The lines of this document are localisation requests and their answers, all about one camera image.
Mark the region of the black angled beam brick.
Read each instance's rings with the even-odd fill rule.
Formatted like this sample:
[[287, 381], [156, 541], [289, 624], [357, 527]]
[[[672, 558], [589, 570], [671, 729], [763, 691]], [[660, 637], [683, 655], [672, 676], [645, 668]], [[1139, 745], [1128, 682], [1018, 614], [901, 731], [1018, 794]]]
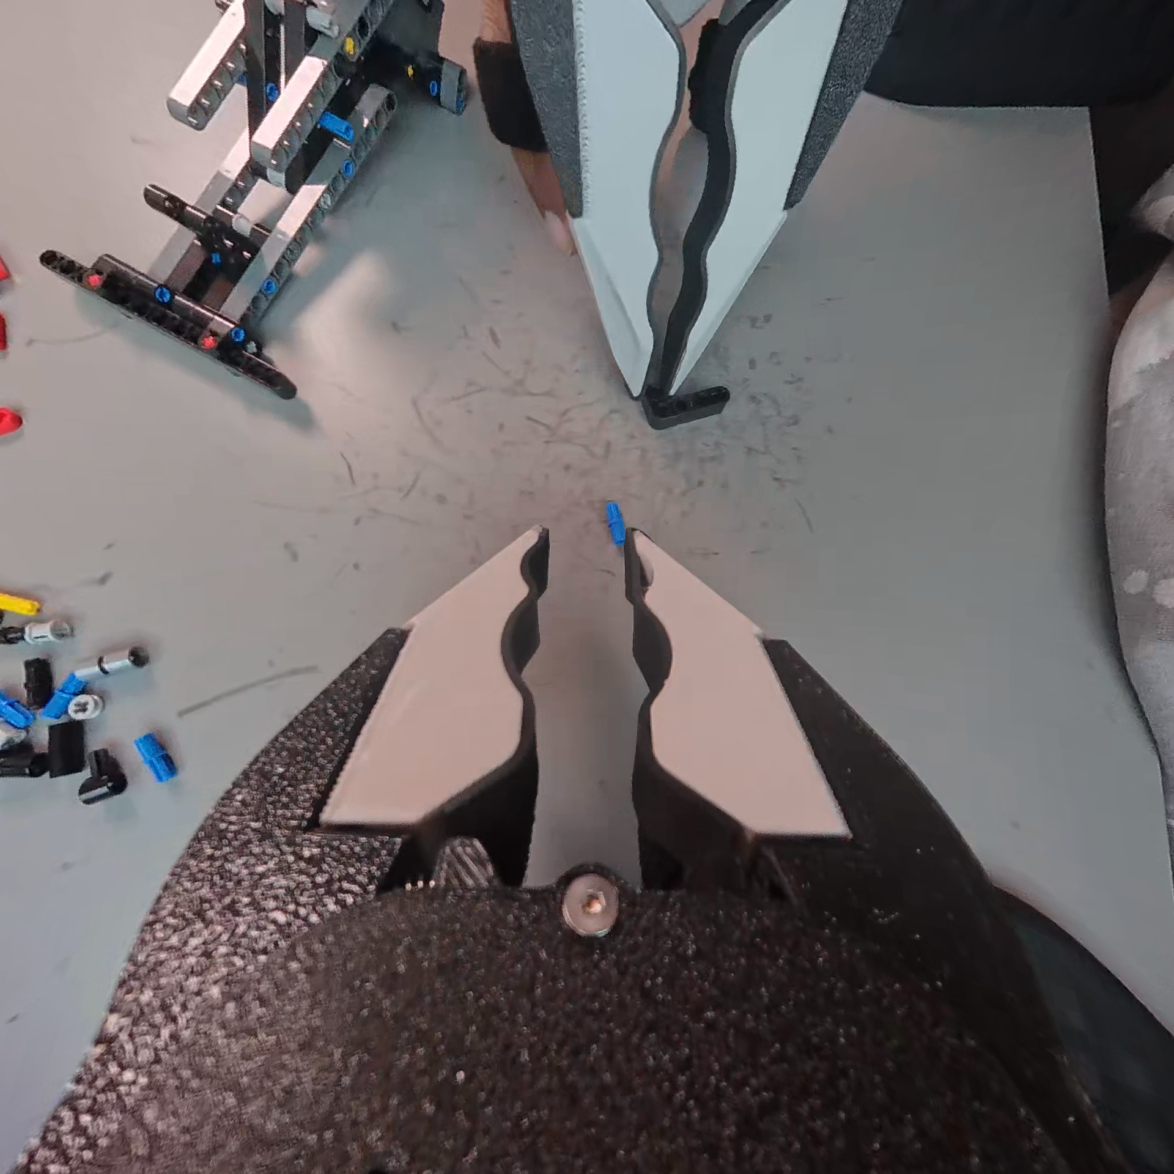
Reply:
[[730, 387], [710, 386], [700, 390], [683, 390], [679, 393], [647, 387], [640, 393], [638, 402], [642, 404], [647, 423], [655, 431], [666, 431], [691, 421], [721, 415], [730, 402]]

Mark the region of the white toy truck model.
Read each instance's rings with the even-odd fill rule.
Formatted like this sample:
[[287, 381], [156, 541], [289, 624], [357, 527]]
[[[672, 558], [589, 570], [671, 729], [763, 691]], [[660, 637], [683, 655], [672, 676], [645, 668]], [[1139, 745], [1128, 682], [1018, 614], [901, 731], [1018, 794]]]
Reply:
[[217, 2], [214, 23], [169, 92], [169, 113], [205, 130], [244, 90], [246, 124], [196, 200], [150, 182], [174, 225], [150, 270], [98, 254], [38, 262], [275, 397], [295, 384], [258, 332], [307, 242], [373, 154], [399, 97], [461, 113], [467, 73], [441, 55], [445, 2]]

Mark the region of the grey desk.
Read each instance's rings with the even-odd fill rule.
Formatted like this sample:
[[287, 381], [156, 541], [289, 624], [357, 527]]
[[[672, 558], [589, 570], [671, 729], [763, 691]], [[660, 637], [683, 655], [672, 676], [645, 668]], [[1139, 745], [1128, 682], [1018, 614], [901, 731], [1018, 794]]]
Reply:
[[1171, 1027], [1162, 772], [1103, 554], [1108, 326], [1087, 117], [863, 97], [715, 336], [721, 417], [653, 431], [579, 262], [481, 109], [403, 102], [266, 317], [282, 402], [38, 265], [150, 262], [142, 188], [196, 198], [167, 90], [213, 2], [1, 2], [1, 589], [138, 642], [90, 733], [129, 773], [1, 782], [1, 1172], [87, 1055], [172, 861], [386, 628], [550, 529], [528, 883], [638, 876], [642, 678], [616, 500], [789, 639], [994, 881]]

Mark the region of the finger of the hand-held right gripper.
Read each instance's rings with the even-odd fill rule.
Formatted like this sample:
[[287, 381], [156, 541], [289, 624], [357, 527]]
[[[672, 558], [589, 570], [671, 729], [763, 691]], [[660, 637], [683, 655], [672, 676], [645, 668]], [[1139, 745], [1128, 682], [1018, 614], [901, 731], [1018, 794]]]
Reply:
[[751, 2], [721, 31], [702, 109], [706, 178], [683, 234], [660, 390], [679, 392], [786, 219], [846, 2]]
[[683, 40], [663, 2], [573, 2], [582, 209], [573, 240], [616, 367], [640, 397], [661, 265], [653, 180], [683, 97]]

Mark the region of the pile of blue black pins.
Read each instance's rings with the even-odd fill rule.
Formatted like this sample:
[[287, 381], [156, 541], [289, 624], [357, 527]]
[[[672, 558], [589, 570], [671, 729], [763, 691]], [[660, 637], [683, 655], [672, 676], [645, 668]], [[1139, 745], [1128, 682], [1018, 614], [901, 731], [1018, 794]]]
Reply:
[[75, 637], [70, 620], [44, 614], [30, 596], [1, 594], [1, 648], [21, 648], [21, 688], [1, 688], [1, 778], [75, 778], [85, 804], [127, 793], [129, 776], [109, 745], [90, 744], [106, 711], [103, 686], [144, 671], [152, 655], [144, 644], [94, 652], [59, 673], [51, 647]]

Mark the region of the person's right hand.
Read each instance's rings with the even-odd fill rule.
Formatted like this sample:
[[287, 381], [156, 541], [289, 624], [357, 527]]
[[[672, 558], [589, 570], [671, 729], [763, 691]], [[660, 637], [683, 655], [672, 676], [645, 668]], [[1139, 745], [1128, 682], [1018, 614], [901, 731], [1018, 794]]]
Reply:
[[513, 147], [510, 154], [554, 246], [563, 254], [573, 257], [578, 246], [573, 242], [563, 189], [550, 154], [537, 154], [521, 147]]

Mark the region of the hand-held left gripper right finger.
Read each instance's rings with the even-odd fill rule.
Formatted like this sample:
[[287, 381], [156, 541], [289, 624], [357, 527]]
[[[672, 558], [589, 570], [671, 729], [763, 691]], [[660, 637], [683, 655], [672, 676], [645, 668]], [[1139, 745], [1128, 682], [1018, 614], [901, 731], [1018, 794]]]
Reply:
[[647, 532], [630, 530], [625, 552], [653, 632], [669, 637], [653, 760], [751, 834], [850, 839], [761, 628]]

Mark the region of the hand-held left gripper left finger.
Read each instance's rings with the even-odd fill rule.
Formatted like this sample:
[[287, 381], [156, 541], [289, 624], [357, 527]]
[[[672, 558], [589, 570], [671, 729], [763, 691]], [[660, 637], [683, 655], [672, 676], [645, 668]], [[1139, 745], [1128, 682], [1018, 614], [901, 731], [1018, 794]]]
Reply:
[[539, 647], [542, 525], [418, 610], [318, 815], [323, 827], [421, 831], [535, 745], [523, 671]]

